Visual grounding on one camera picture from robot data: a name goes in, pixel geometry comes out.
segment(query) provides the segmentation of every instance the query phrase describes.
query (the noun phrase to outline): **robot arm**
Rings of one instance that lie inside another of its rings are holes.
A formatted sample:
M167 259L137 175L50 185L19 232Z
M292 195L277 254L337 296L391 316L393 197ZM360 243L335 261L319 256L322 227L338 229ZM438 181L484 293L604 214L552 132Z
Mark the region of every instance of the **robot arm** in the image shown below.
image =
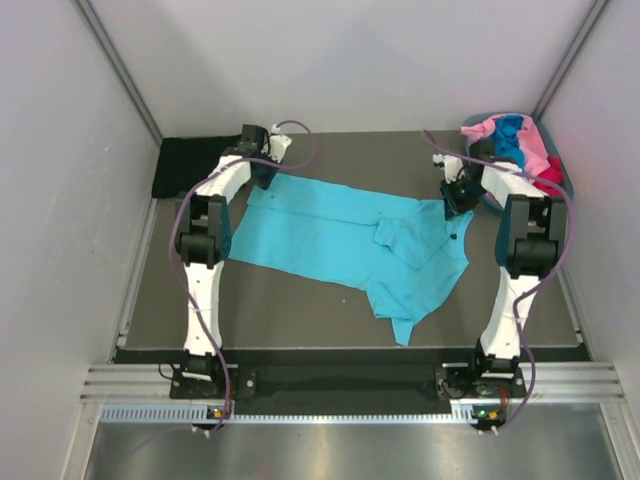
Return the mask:
M237 146L220 157L218 166L211 173L217 177L196 190L182 218L176 250L184 263L189 293L195 298L205 325L220 347L220 278L231 250L232 236L228 204L252 177L258 179L261 188L268 188L277 171L274 167L250 162L228 165L243 157L259 157L279 164L290 144L291 139L279 134L275 127L269 133L261 127L243 126ZM211 371L217 365L213 362L216 352L202 330L195 307L188 302L188 308L184 349L189 353L190 362L184 366L182 374L211 380Z
M518 372L520 357L513 305L549 273L560 257L567 209L562 199L549 197L526 179L512 175L511 172L522 170L510 159L485 156L483 160L507 171L466 163L453 156L433 156L434 164L445 172L440 190L447 219L472 209L486 193L503 209L495 248L500 286L469 374L472 381L510 382ZM518 304L523 329L534 297L530 295Z

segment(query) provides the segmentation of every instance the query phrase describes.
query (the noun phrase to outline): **metal floor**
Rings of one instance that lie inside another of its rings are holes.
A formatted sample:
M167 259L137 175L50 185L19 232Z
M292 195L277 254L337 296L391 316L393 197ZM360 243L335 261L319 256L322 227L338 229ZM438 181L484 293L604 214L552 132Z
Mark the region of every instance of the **metal floor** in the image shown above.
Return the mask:
M467 425L228 425L206 440L188 428L101 424L86 480L622 479L600 407L528 408L498 437Z
M436 132L460 149L457 132ZM442 173L418 132L317 135L316 161L296 174L355 188L414 198L440 198ZM295 136L286 162L302 162L308 139ZM234 226L251 188L232 202ZM153 236L127 338L127 348L182 348L187 329L184 293L166 258L174 203L159 203ZM445 304L413 330L412 347L472 347L484 330L498 289L493 257L499 217L479 206L466 234L470 264ZM220 328L227 348L394 347L388 320L373 317L364 292L228 261L222 277ZM554 281L534 302L526 332L534 346L578 344Z

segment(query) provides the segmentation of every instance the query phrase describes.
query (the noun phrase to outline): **white wall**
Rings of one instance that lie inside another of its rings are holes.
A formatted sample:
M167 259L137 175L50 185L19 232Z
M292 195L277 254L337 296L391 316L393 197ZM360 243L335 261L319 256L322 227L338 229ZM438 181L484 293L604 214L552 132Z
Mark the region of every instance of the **white wall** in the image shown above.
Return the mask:
M0 476L53 479L157 147L70 1L0 8Z
M165 136L531 110L590 0L93 0Z
M616 0L544 121L576 190L568 272L640 422L640 3Z

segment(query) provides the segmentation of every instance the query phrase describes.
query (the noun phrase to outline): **blue cloth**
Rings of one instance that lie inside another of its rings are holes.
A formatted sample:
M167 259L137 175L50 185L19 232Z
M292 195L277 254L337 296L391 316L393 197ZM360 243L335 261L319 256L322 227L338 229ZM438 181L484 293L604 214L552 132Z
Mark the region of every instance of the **blue cloth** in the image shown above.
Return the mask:
M489 137L495 143L496 155L511 157L524 170L524 153L520 150L518 132L522 128L522 115L505 115L496 120L496 131Z
M464 234L473 214L447 222L440 200L278 174L248 204L232 259L364 290L401 345L468 265Z

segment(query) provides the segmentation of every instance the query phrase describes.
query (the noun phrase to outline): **pile of clothes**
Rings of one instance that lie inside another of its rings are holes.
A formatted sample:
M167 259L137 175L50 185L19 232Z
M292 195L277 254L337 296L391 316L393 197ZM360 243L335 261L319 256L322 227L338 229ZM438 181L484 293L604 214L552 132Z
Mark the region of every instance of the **pile of clothes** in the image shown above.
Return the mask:
M564 172L560 158L547 153L538 127L530 116L512 113L492 115L481 123L462 127L460 131L467 137L469 145L488 138L494 142L497 156L510 157L525 172L562 185ZM547 195L560 195L553 187L540 182L534 182L534 185Z

